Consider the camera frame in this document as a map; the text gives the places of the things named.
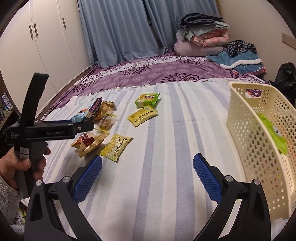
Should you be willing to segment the person's left hand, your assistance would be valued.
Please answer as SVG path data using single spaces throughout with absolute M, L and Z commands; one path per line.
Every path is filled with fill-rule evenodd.
M 51 154 L 51 150 L 47 147 L 43 157 L 38 161 L 37 170 L 33 172 L 35 180 L 43 180 L 44 168 L 47 164 L 45 156 Z M 5 182 L 13 189 L 18 190 L 18 183 L 16 181 L 16 170 L 27 171 L 31 167 L 30 159 L 19 159 L 14 154 L 14 148 L 11 148 L 7 154 L 1 158 L 1 176 Z

